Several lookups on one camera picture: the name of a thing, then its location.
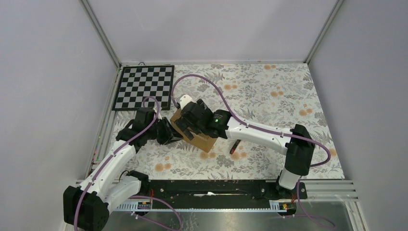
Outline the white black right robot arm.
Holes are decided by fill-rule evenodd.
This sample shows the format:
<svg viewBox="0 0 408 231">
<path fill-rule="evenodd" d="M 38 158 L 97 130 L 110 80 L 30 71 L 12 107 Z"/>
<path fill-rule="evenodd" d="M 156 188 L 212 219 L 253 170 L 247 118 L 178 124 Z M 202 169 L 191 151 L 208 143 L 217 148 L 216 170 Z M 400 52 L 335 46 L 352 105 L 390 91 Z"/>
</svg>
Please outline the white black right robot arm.
<svg viewBox="0 0 408 231">
<path fill-rule="evenodd" d="M 193 101 L 188 95 L 181 97 L 179 106 L 180 117 L 175 124 L 189 140 L 195 135 L 242 140 L 284 155 L 285 165 L 276 185 L 278 196 L 290 197 L 300 178 L 308 175 L 315 145 L 304 126 L 274 128 L 233 116 L 226 110 L 213 112 L 203 100 Z"/>
</svg>

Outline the red black utility knife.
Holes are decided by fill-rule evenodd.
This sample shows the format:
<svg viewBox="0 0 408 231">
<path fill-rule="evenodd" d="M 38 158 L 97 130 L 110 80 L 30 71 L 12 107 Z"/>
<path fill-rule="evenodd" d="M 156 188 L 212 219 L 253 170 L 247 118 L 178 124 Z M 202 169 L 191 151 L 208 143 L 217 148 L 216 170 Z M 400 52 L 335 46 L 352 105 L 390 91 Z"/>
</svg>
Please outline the red black utility knife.
<svg viewBox="0 0 408 231">
<path fill-rule="evenodd" d="M 236 140 L 236 141 L 234 142 L 234 144 L 232 145 L 232 147 L 231 147 L 231 149 L 230 149 L 230 151 L 229 151 L 229 153 L 230 153 L 231 155 L 234 154 L 235 150 L 237 149 L 237 147 L 239 146 L 239 144 L 240 144 L 241 141 L 242 141 L 242 140 Z"/>
</svg>

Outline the brown cardboard express box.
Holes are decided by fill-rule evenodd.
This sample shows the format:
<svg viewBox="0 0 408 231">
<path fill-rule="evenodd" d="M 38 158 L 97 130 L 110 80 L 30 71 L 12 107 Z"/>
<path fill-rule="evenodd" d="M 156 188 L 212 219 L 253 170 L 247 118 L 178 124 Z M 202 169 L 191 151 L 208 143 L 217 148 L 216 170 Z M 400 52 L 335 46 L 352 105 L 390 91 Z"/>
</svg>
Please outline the brown cardboard express box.
<svg viewBox="0 0 408 231">
<path fill-rule="evenodd" d="M 189 140 L 188 137 L 180 130 L 180 128 L 175 123 L 175 121 L 179 118 L 181 118 L 181 110 L 177 109 L 173 116 L 170 118 L 170 123 L 172 127 L 183 137 L 183 140 L 204 152 L 210 152 L 215 142 L 217 141 L 217 138 L 211 138 L 205 134 L 197 135 L 191 131 L 193 139 Z"/>
</svg>

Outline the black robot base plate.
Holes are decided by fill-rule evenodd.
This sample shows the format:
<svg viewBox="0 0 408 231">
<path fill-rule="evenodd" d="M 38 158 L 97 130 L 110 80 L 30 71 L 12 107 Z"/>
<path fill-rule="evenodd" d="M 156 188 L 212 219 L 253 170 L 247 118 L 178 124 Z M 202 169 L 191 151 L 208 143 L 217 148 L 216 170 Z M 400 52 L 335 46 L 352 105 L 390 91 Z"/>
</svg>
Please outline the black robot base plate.
<svg viewBox="0 0 408 231">
<path fill-rule="evenodd" d="M 137 195 L 160 199 L 154 209 L 267 209 L 271 201 L 308 198 L 304 183 L 287 190 L 274 180 L 144 180 Z"/>
</svg>

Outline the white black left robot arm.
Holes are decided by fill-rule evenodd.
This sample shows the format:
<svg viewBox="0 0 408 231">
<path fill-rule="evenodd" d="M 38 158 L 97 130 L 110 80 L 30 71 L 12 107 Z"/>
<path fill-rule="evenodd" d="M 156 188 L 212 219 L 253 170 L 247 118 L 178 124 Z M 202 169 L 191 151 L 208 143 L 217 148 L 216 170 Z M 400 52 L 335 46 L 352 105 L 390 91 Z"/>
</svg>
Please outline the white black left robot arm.
<svg viewBox="0 0 408 231">
<path fill-rule="evenodd" d="M 63 193 L 64 221 L 77 231 L 100 231 L 110 214 L 132 196 L 151 195 L 149 177 L 132 170 L 116 185 L 113 181 L 125 164 L 148 141 L 167 145 L 183 139 L 166 117 L 152 108 L 140 108 L 135 118 L 119 131 L 111 150 L 98 167 L 78 186 Z"/>
</svg>

